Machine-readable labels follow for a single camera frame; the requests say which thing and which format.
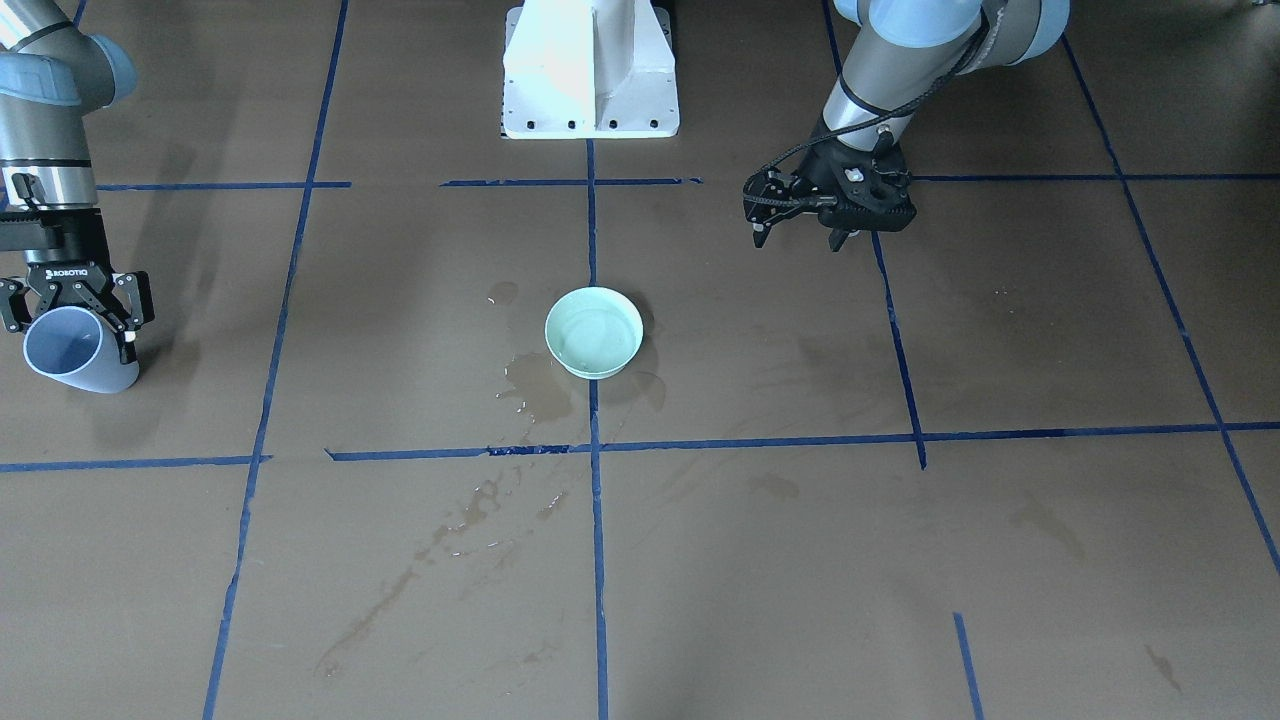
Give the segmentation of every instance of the blue tape line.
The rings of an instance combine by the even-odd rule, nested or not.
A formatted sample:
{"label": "blue tape line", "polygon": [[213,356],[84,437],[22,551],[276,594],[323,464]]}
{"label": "blue tape line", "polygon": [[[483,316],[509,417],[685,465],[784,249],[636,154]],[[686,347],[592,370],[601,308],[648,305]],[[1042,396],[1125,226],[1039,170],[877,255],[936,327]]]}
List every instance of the blue tape line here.
{"label": "blue tape line", "polygon": [[906,411],[911,416],[911,434],[915,436],[915,454],[920,459],[920,469],[929,460],[924,450],[924,433],[920,429],[920,414],[915,407],[915,391],[911,389],[911,372],[906,366],[906,351],[902,350],[902,332],[897,325],[897,310],[893,309],[893,291],[888,284],[888,270],[884,268],[884,250],[881,247],[879,233],[872,232],[872,247],[876,249],[876,265],[884,281],[884,305],[888,307],[888,327],[893,333],[893,351],[897,352],[897,370],[902,375],[902,391],[906,393]]}
{"label": "blue tape line", "polygon": [[1280,423],[1228,423],[1226,429],[1233,433],[1238,430],[1280,430]]}
{"label": "blue tape line", "polygon": [[241,506],[239,538],[236,547],[236,570],[232,580],[227,585],[227,594],[223,598],[223,615],[218,624],[218,644],[214,650],[214,664],[209,671],[209,688],[205,693],[204,720],[212,720],[214,707],[218,701],[218,685],[221,682],[223,662],[227,657],[227,638],[230,634],[232,615],[236,610],[236,594],[239,589],[241,570],[244,565],[244,544],[248,541],[248,525],[252,518],[250,503],[257,492],[257,477],[262,465],[262,451],[266,446],[266,428],[271,419],[271,402],[275,396],[275,380],[280,370],[280,355],[284,350],[284,333],[289,323],[289,297],[293,292],[293,279],[298,272],[298,256],[302,251],[302,238],[306,234],[307,214],[311,210],[311,191],[315,187],[316,168],[320,165],[320,149],[324,145],[324,128],[329,118],[329,100],[333,97],[334,78],[338,74],[338,56],[342,53],[342,37],[347,26],[347,4],[342,0],[338,12],[338,28],[334,32],[333,51],[329,55],[329,74],[325,79],[324,97],[320,101],[320,117],[316,120],[315,141],[311,145],[311,164],[307,168],[307,182],[302,191],[302,206],[298,210],[298,227],[293,236],[293,250],[289,255],[289,270],[284,278],[284,292],[280,300],[280,315],[275,325],[275,343],[271,347],[271,365],[266,377],[266,388],[262,393],[262,416],[259,420],[257,436],[253,441],[253,459],[250,462],[248,478],[244,483],[244,503]]}
{"label": "blue tape line", "polygon": [[600,720],[609,720],[609,647],[604,623],[604,515],[600,506],[600,395],[591,380],[591,515],[595,538],[595,692]]}
{"label": "blue tape line", "polygon": [[608,186],[654,186],[654,184],[685,184],[686,182],[691,184],[703,184],[703,178],[596,178],[595,184],[608,184]]}
{"label": "blue tape line", "polygon": [[507,179],[460,179],[440,183],[440,187],[564,187],[585,186],[586,181],[582,178],[547,178],[547,179],[529,179],[529,178],[507,178]]}
{"label": "blue tape line", "polygon": [[148,457],[141,460],[68,460],[60,462],[5,462],[0,473],[54,473],[63,470],[134,470],[146,468],[196,468],[201,465],[248,465],[250,455],[221,457]]}
{"label": "blue tape line", "polygon": [[511,445],[502,447],[457,447],[444,450],[388,450],[374,452],[325,454],[334,462],[366,462],[384,460],[436,460],[442,457],[502,457],[507,455],[572,455],[590,452],[590,445]]}
{"label": "blue tape line", "polygon": [[969,702],[973,705],[974,720],[986,720],[982,712],[982,694],[978,693],[978,674],[973,670],[973,653],[969,652],[969,633],[964,629],[964,615],[952,612],[956,623],[956,639],[960,642],[960,657],[964,660],[964,675],[969,682]]}
{"label": "blue tape line", "polygon": [[1183,314],[1178,309],[1178,301],[1174,300],[1174,292],[1169,287],[1169,281],[1160,264],[1160,258],[1156,256],[1156,247],[1152,245],[1151,236],[1147,233],[1147,225],[1142,222],[1142,213],[1138,210],[1138,202],[1133,197],[1129,182],[1124,179],[1124,170],[1120,167],[1120,156],[1116,154],[1115,147],[1111,143],[1111,136],[1107,133],[1107,128],[1102,123],[1102,114],[1098,111],[1098,106],[1093,101],[1093,94],[1089,92],[1089,86],[1084,81],[1084,73],[1080,70],[1080,64],[1075,59],[1075,53],[1071,50],[1071,45],[1068,42],[1065,35],[1062,36],[1062,47],[1066,50],[1066,56],[1071,61],[1071,69],[1075,72],[1075,78],[1080,83],[1080,91],[1084,94],[1084,99],[1089,105],[1089,111],[1093,114],[1093,122],[1098,126],[1098,132],[1102,135],[1102,142],[1107,149],[1107,155],[1111,156],[1111,163],[1115,167],[1116,176],[1120,178],[1120,187],[1124,188],[1124,196],[1125,201],[1129,204],[1129,211],[1133,214],[1133,220],[1138,225],[1138,234],[1142,238],[1143,249],[1147,251],[1147,259],[1151,261],[1151,269],[1156,273],[1156,281],[1160,283],[1160,291],[1165,295],[1165,302],[1169,305],[1169,311],[1174,316],[1174,324],[1178,325],[1178,333],[1183,337],[1183,347],[1187,350],[1187,356],[1192,361],[1192,368],[1196,369],[1196,379],[1199,382],[1201,391],[1204,393],[1204,401],[1208,404],[1210,411],[1213,414],[1213,421],[1222,436],[1222,445],[1226,447],[1226,454],[1231,459],[1231,466],[1235,469],[1235,477],[1240,482],[1240,489],[1244,491],[1244,497],[1249,503],[1249,510],[1253,512],[1253,520],[1257,523],[1258,532],[1262,534],[1262,542],[1266,544],[1267,553],[1271,555],[1271,565],[1275,568],[1276,574],[1280,574],[1280,551],[1276,550],[1275,539],[1271,537],[1271,528],[1267,525],[1267,520],[1262,515],[1262,507],[1258,505],[1257,497],[1253,493],[1253,486],[1249,483],[1249,478],[1244,473],[1244,465],[1240,462],[1240,457],[1235,451],[1235,443],[1231,442],[1231,433],[1228,429],[1226,423],[1222,420],[1222,413],[1219,409],[1217,400],[1213,397],[1212,388],[1210,388],[1208,377],[1204,374],[1204,368],[1201,365],[1199,355],[1196,352],[1196,345],[1192,342],[1190,332],[1188,332],[1187,323],[1183,320]]}
{"label": "blue tape line", "polygon": [[928,442],[966,442],[975,439],[1052,439],[1070,437],[1161,436],[1184,433],[1216,433],[1212,423],[1185,425],[1130,425],[1114,428],[1033,428],[1021,430],[970,430],[955,433],[924,433]]}
{"label": "blue tape line", "polygon": [[911,176],[919,182],[1064,182],[1064,181],[1107,181],[1115,182],[1116,176],[1106,174],[988,174],[988,176]]}
{"label": "blue tape line", "polygon": [[[457,179],[440,183],[440,187],[586,187],[590,178],[506,178],[506,179]],[[662,186],[662,184],[704,184],[703,178],[596,178],[599,186]]]}
{"label": "blue tape line", "polygon": [[908,433],[897,433],[897,434],[883,434],[883,436],[608,442],[600,446],[600,451],[637,452],[644,450],[739,450],[749,447],[819,447],[828,445],[888,445],[888,443],[901,443],[901,442],[915,442],[915,436]]}
{"label": "blue tape line", "polygon": [[[314,188],[349,188],[351,181],[312,182]],[[105,192],[125,191],[184,191],[184,190],[305,190],[306,182],[180,182],[180,183],[142,183],[142,184],[100,184]]]}
{"label": "blue tape line", "polygon": [[1146,173],[1130,181],[1280,181],[1280,173]]}
{"label": "blue tape line", "polygon": [[595,279],[595,141],[586,141],[586,263],[591,270],[590,286],[596,286]]}
{"label": "blue tape line", "polygon": [[838,76],[844,72],[844,65],[840,61],[840,44],[836,42],[836,24],[831,20],[831,3],[827,0],[818,0],[822,3],[822,17],[827,20],[827,42],[831,44],[831,59],[836,63],[836,74]]}
{"label": "blue tape line", "polygon": [[[1280,421],[1231,423],[1233,430],[1280,430]],[[887,433],[865,436],[817,436],[783,438],[736,439],[667,439],[602,443],[600,452],[641,452],[646,450],[739,450],[753,447],[820,447],[842,445],[895,445],[923,442],[970,442],[1000,439],[1053,439],[1075,437],[1121,437],[1216,433],[1213,423],[1180,425],[1120,425],[1097,428],[1029,428],[1015,430],[961,430],[938,433]],[[431,460],[442,457],[481,457],[502,455],[577,455],[590,452],[590,445],[538,445],[503,447],[457,447],[440,450],[387,450],[372,452],[334,452],[325,450],[335,462],[361,462],[378,460]]]}
{"label": "blue tape line", "polygon": [[918,182],[1116,182],[1128,181],[1165,181],[1165,182],[1194,182],[1194,181],[1280,181],[1280,174],[1275,173],[1162,173],[1162,174],[975,174],[975,176],[911,176]]}

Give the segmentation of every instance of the gray robot arm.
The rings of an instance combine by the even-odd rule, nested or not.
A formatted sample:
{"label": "gray robot arm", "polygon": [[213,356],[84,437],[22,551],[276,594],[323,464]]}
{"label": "gray robot arm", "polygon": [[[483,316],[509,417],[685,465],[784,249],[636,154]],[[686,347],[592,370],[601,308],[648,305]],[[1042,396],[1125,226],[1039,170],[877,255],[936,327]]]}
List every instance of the gray robot arm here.
{"label": "gray robot arm", "polygon": [[[851,234],[900,231],[915,218],[911,174],[899,141],[916,109],[954,77],[1012,65],[1048,50],[1070,0],[837,0],[861,26],[809,140],[760,168],[742,187],[746,219],[763,247],[777,223],[815,214],[831,249]],[[778,165],[804,151],[794,173]]]}
{"label": "gray robot arm", "polygon": [[83,118],[133,91],[133,64],[111,40],[82,35],[54,0],[0,0],[0,46],[9,205],[0,251],[23,252],[28,268],[26,278],[0,277],[0,324],[19,333],[54,307],[87,307],[115,331],[120,361],[131,363],[134,333],[154,318],[151,292],[146,273],[111,268]]}

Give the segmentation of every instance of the brown floor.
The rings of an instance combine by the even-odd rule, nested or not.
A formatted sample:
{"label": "brown floor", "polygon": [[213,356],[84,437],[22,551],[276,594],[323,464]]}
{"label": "brown floor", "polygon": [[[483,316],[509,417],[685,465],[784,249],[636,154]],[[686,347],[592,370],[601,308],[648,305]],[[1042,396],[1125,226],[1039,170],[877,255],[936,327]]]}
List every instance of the brown floor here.
{"label": "brown floor", "polygon": [[118,396],[6,342],[0,716],[1280,716],[1280,6],[1078,0],[832,255],[739,188],[851,23],[681,0],[677,137],[516,142],[513,4],[87,3],[157,319]]}

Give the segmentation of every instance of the plastic cup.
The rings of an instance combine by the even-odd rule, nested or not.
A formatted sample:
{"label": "plastic cup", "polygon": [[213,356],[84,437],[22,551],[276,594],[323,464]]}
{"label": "plastic cup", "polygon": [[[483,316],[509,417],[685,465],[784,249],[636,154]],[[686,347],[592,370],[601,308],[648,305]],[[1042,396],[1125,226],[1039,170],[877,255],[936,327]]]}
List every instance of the plastic cup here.
{"label": "plastic cup", "polygon": [[120,392],[138,379],[138,363],[120,364],[115,333],[91,310],[55,307],[36,318],[22,341],[32,370],[90,392]]}
{"label": "plastic cup", "polygon": [[644,323],[621,292],[584,287],[547,314],[547,347],[566,370],[588,380],[616,375],[640,350]]}

